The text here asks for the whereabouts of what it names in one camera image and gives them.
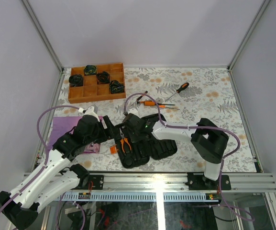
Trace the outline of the black plastic tool case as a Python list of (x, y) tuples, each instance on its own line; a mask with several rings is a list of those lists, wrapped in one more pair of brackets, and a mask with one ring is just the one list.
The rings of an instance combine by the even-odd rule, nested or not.
[[(158, 114), (142, 117), (142, 119), (150, 120), (152, 130), (155, 123), (159, 121), (159, 118), (161, 118), (163, 121), (166, 120), (163, 115), (158, 115)], [(121, 136), (120, 136), (119, 128), (122, 129), (124, 136), (128, 139), (132, 147), (132, 150), (130, 153), (124, 154), (121, 149), (121, 142), (120, 142)], [(131, 168), (145, 165), (149, 162), (151, 158), (154, 160), (161, 160), (169, 156), (172, 156), (177, 152), (177, 144), (174, 140), (169, 140), (169, 139), (158, 140), (153, 136), (152, 133), (151, 133), (150, 140), (132, 142), (127, 133), (127, 129), (123, 125), (123, 122), (114, 126), (113, 133), (114, 133), (113, 139), (118, 149), (118, 156), (120, 158), (122, 166), (126, 169), (131, 169)]]

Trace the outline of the orange handled utility knife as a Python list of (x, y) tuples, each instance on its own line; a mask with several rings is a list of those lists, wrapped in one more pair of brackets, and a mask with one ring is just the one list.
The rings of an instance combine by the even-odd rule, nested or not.
[(145, 106), (160, 106), (160, 107), (165, 107), (165, 106), (174, 106), (174, 104), (165, 104), (165, 103), (158, 103), (154, 101), (138, 101), (137, 104), (143, 104)]

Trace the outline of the large orange black screwdriver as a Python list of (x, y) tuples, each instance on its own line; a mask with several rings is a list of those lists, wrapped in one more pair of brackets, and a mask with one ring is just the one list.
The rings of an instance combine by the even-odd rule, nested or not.
[(189, 86), (188, 82), (183, 83), (174, 94), (172, 94), (170, 97), (168, 97), (167, 99), (165, 99), (165, 102), (167, 102), (168, 100), (170, 100), (173, 96), (175, 96), (176, 94), (179, 94), (180, 92), (182, 92), (183, 90), (185, 90), (187, 87)]

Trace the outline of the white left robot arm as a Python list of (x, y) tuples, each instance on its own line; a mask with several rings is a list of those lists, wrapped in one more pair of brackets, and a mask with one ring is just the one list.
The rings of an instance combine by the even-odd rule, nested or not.
[(75, 127), (57, 139), (45, 160), (21, 184), (10, 192), (0, 192), (0, 212), (17, 230), (27, 229), (51, 201), (70, 189), (89, 185), (89, 172), (80, 164), (72, 165), (61, 179), (50, 181), (87, 145), (107, 140), (98, 115), (85, 112)]

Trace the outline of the orange handled pliers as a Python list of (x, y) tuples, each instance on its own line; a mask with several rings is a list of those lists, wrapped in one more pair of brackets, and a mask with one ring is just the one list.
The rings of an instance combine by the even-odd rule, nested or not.
[(124, 154), (130, 153), (131, 150), (132, 150), (132, 147), (131, 147), (128, 139), (124, 136), (124, 133), (123, 133), (121, 128), (119, 128), (119, 131), (120, 131), (120, 136), (121, 136), (121, 140), (120, 140), (121, 149), (122, 149)]

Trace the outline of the orange case latch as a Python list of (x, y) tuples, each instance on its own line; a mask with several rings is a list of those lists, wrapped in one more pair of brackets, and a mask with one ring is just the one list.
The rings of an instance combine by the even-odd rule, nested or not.
[(117, 149), (116, 145), (110, 147), (110, 153), (111, 153), (111, 155), (114, 155), (114, 154), (118, 153), (118, 149)]

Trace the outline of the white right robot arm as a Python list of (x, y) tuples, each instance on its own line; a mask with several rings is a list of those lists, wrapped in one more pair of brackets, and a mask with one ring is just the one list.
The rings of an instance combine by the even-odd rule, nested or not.
[(174, 140), (190, 142), (206, 161), (203, 184), (213, 189), (220, 183), (220, 168), (229, 137), (207, 118), (201, 118), (195, 126), (167, 122), (163, 115), (139, 117), (127, 114), (122, 125), (131, 141)]

